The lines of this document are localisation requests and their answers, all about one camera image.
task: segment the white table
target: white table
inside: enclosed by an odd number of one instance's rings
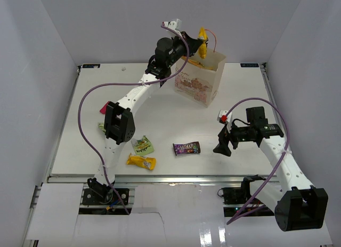
[[[78,215],[79,185],[45,184],[30,226],[38,247],[318,247],[331,244],[327,226],[283,232],[271,217],[224,218],[220,186],[142,185],[129,216]],[[47,221],[44,226],[38,221]]]
[[[137,82],[147,64],[101,64],[100,68],[83,68],[75,88],[67,120],[51,175],[92,176],[100,160],[79,134],[77,126],[78,105],[91,87],[107,82]],[[104,121],[99,110],[107,101],[116,102],[131,86],[108,86],[92,92],[84,102],[82,126],[85,135],[99,151],[104,150],[104,134],[98,129],[98,122]],[[217,134],[222,128],[216,118],[220,109],[228,110],[236,102],[249,97],[269,100],[266,85],[259,68],[241,68],[239,63],[227,63],[219,86],[218,94],[208,108],[205,108],[174,91],[174,79],[167,81],[134,118],[135,136],[146,135],[153,143],[155,152],[148,155],[157,159],[156,167],[149,171],[137,166],[126,165],[129,153],[134,153],[127,143],[117,166],[117,175],[144,176],[243,176],[249,174],[267,175],[271,166],[255,143],[240,144],[232,151],[231,157],[214,154],[218,143]],[[270,123],[275,123],[273,110],[260,101],[245,102],[233,111],[234,118],[246,120],[245,109],[264,106]],[[175,157],[172,143],[184,144],[199,141],[200,155]]]

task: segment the red button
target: red button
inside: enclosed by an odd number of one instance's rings
[[[227,119],[228,119],[228,117],[226,115],[222,115],[221,120],[222,120],[223,123],[226,122]]]

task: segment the white wall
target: white wall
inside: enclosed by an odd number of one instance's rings
[[[341,246],[341,0],[302,0],[269,60],[297,163],[329,195],[326,222]]]
[[[40,0],[0,0],[0,246],[21,246],[77,73]]]
[[[168,36],[162,21],[174,18],[192,37],[201,26],[215,32],[229,62],[266,62],[299,1],[42,0],[77,65],[147,62]]]

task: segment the paper box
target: paper box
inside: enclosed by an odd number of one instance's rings
[[[220,79],[222,78],[226,56],[207,49],[205,59],[199,54],[190,57],[204,67],[187,63],[184,69],[175,76],[175,91],[189,99],[208,107],[217,95]],[[184,59],[176,62],[176,71],[184,64]]]

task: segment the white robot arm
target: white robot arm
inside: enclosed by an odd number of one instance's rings
[[[237,127],[232,113],[221,110],[218,121],[225,124],[219,133],[219,144],[213,150],[226,156],[231,156],[229,143],[233,149],[239,142],[256,142],[265,154],[272,167],[278,163],[284,151],[285,138],[277,124],[269,124],[265,118],[263,107],[247,108],[245,127]],[[327,208],[328,195],[323,188],[315,188],[297,165],[291,152],[286,152],[276,170],[281,189],[266,184],[258,193],[257,199],[265,204],[275,214],[276,221],[283,231],[321,228]],[[250,198],[259,189],[265,178],[246,177],[241,190],[246,198]]]
[[[164,26],[181,35],[189,48],[189,56],[196,53],[202,40],[189,37],[186,32],[180,32],[181,20],[163,22]],[[141,105],[157,91],[165,81],[149,84],[170,76],[171,66],[179,58],[187,54],[183,41],[173,32],[168,31],[171,38],[161,38],[157,42],[155,55],[151,56],[145,73],[139,83],[142,85],[133,88],[127,95],[116,103],[110,102],[105,113],[104,128],[106,130],[104,160],[106,172],[110,182],[115,181],[116,166],[120,153],[126,142],[131,140],[135,132],[134,115]],[[99,166],[95,175],[101,184],[107,184],[104,176],[103,165]]]

